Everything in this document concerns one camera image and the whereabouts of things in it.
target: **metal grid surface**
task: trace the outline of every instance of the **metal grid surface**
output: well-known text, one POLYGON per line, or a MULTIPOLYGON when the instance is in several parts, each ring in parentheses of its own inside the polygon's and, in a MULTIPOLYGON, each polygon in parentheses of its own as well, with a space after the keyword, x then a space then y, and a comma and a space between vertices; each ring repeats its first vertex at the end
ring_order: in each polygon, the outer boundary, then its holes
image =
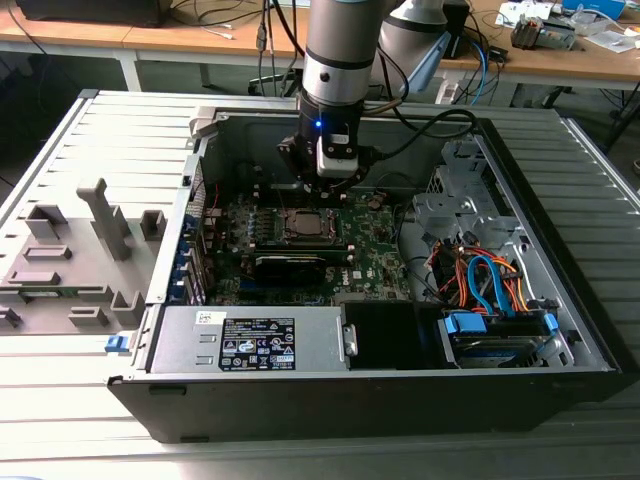
MULTIPOLYGON (((91 168, 104 172, 125 215, 137 217, 148 204, 168 215, 172 188, 188 154, 188 117, 202 104, 294 107, 268 99, 102 92, 76 103, 57 132, 60 138, 54 135, 36 159, 40 172, 27 174, 37 180, 26 189, 21 181, 8 205, 14 202, 22 212, 25 202, 60 193, 69 179, 91 168)), ((403 108, 408 115, 441 110, 403 108)), ((579 129, 555 112, 474 111, 494 121, 640 355, 640 216, 633 192, 589 149, 579 129)), ((72 197, 65 197, 62 208, 88 214, 72 197)), ((28 233, 10 211, 7 205, 0 209, 0 254, 7 256, 19 251, 20 236, 28 233)), ((75 479, 88 478, 90 471, 94 479, 612 479, 633 478, 640 471, 638 386, 604 404, 580 405, 526 434, 161 445, 103 387, 110 371, 121 371, 130 361, 107 356, 105 341, 106 336, 0 338, 0 475, 75 479), (40 462, 44 459, 66 460, 40 462), (114 459, 129 463, 122 467, 114 459)))

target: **power supply label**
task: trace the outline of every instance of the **power supply label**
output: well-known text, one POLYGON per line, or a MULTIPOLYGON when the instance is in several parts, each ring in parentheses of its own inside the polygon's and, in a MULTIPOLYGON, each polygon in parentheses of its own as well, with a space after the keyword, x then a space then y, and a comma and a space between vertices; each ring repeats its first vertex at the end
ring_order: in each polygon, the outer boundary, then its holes
POLYGON ((295 370, 293 318, 226 318, 219 367, 225 372, 295 370))

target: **motherboard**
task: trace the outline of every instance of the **motherboard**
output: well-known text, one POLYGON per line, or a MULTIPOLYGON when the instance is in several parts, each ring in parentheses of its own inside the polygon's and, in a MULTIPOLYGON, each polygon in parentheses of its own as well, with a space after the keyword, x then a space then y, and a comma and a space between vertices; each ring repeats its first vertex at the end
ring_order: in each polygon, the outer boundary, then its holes
POLYGON ((338 206, 264 206, 242 196, 212 211, 212 305, 340 305, 406 300, 394 212, 375 193, 338 206))

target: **blue cable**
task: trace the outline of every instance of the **blue cable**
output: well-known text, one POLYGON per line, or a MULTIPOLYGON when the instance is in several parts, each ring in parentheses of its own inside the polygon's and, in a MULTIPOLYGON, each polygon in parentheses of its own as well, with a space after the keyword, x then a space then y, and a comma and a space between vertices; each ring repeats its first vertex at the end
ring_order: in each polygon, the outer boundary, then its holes
POLYGON ((480 98, 480 95, 482 94, 482 91, 484 90, 484 82, 485 82, 485 80, 487 78, 487 70, 489 69, 489 66, 487 65, 487 58, 484 56, 484 52, 482 51, 482 48, 480 47, 480 45, 478 45, 476 42, 471 42, 471 44, 474 47, 476 47, 476 49, 478 50, 478 53, 480 54, 480 59, 482 60, 482 79, 480 79, 480 86, 478 87, 478 91, 476 92, 476 96, 471 101, 471 105, 475 105, 475 103, 480 98))
POLYGON ((487 309, 487 313, 489 315, 493 315, 493 308, 491 307, 491 304, 487 302, 487 300, 482 295, 480 295, 480 293, 478 292, 478 288, 476 287, 475 268, 476 264, 480 261, 485 262, 489 266, 489 270, 491 271, 491 276, 493 277, 493 290, 496 292, 498 307, 500 307, 500 310, 502 310, 507 315, 507 317, 515 316, 515 313, 511 308, 511 304, 509 303, 509 299, 504 294, 504 290, 502 290, 500 269, 495 263, 493 263, 493 260, 485 255, 473 257, 469 262, 469 268, 467 269, 467 278, 469 279, 469 291, 471 292, 471 295, 473 295, 476 300, 478 300, 478 302, 480 302, 480 304, 487 309))

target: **robotic arm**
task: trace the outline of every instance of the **robotic arm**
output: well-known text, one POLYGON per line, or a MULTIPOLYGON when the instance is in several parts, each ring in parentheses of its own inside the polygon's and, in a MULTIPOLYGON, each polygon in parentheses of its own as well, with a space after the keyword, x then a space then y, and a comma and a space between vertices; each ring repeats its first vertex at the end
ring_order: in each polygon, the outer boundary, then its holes
POLYGON ((338 194, 362 181, 376 161, 373 147, 358 145, 358 127, 363 114, 374 113, 365 111, 364 98, 385 18, 393 11, 386 37, 394 29, 424 35, 425 18, 428 31, 435 28, 438 36, 446 27, 442 0, 407 0, 394 11, 398 3, 311 2, 298 131, 278 146, 310 193, 338 194))

